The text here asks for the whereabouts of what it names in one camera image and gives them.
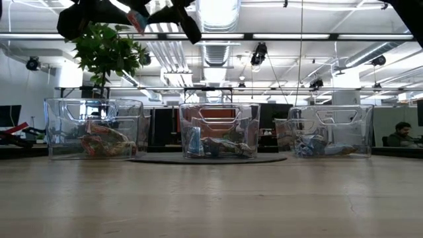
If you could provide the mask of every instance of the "potted plant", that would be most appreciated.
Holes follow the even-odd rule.
[[[135,75],[146,63],[145,48],[133,38],[122,37],[127,26],[90,24],[72,40],[79,67],[94,75],[91,81],[103,96],[107,77]],[[137,154],[142,102],[121,99],[46,99],[47,141],[52,159],[124,158]],[[59,128],[59,133],[52,133]]]

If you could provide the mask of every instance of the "person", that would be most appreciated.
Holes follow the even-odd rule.
[[[408,135],[411,125],[407,122],[399,122],[395,126],[395,133],[389,135],[387,143],[389,147],[417,148],[412,137]]]

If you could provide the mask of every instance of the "table surface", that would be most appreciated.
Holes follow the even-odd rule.
[[[0,161],[0,237],[423,237],[423,161]]]

